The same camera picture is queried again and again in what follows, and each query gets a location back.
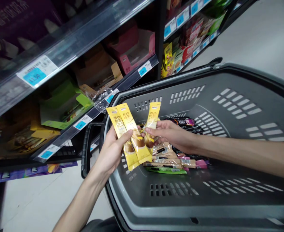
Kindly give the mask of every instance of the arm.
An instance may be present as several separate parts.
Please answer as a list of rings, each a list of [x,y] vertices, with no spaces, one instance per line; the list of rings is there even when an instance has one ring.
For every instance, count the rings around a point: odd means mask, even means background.
[[[95,165],[58,220],[53,232],[79,232],[85,226],[100,192],[120,162],[123,144],[131,135],[132,130],[129,130],[117,139],[115,130],[111,127]]]
[[[171,121],[146,128],[159,142],[168,141],[187,154],[203,155],[284,177],[284,142],[230,139],[192,134]]]

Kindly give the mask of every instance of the white floor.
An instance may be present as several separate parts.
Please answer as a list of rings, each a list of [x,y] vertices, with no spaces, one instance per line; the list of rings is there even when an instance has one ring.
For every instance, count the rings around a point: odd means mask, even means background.
[[[257,1],[187,70],[219,56],[224,62],[284,79],[284,0]],[[62,174],[9,181],[0,228],[5,232],[52,231],[83,181],[80,171],[79,162],[79,166],[64,169]],[[106,193],[102,192],[90,220],[112,215]]]

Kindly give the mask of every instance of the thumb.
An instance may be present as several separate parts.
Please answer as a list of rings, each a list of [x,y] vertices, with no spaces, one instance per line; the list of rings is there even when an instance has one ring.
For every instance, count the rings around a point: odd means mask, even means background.
[[[154,135],[155,137],[157,136],[163,136],[165,133],[165,130],[157,130],[157,129],[152,129],[152,128],[145,128],[145,131],[151,135]]]
[[[115,141],[116,144],[122,147],[124,143],[127,142],[131,138],[132,134],[133,134],[133,130],[128,130],[118,140]]]

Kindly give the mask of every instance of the hand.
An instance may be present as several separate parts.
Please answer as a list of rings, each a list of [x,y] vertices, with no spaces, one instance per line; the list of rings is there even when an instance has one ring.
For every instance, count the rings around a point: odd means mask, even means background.
[[[161,136],[155,145],[167,141],[186,154],[194,153],[195,134],[182,129],[170,120],[157,121],[156,129],[147,127],[145,131],[155,137]]]
[[[130,139],[132,134],[133,131],[128,130],[117,139],[115,129],[111,127],[107,133],[99,157],[92,169],[100,175],[108,175],[109,177],[117,168],[121,159],[122,147],[124,143]]]

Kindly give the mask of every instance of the shopping basket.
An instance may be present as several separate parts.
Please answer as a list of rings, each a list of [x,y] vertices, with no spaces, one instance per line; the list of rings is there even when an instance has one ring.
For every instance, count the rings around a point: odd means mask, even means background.
[[[121,92],[110,106],[126,102],[139,124],[147,120],[154,101],[161,102],[161,119],[190,116],[204,128],[201,136],[284,141],[284,81],[248,67],[210,63]],[[110,126],[106,115],[101,144]],[[89,162],[89,154],[84,158]],[[188,175],[147,172],[142,165],[129,172],[122,155],[106,185],[121,229],[284,230],[283,178],[219,160],[211,163]]]

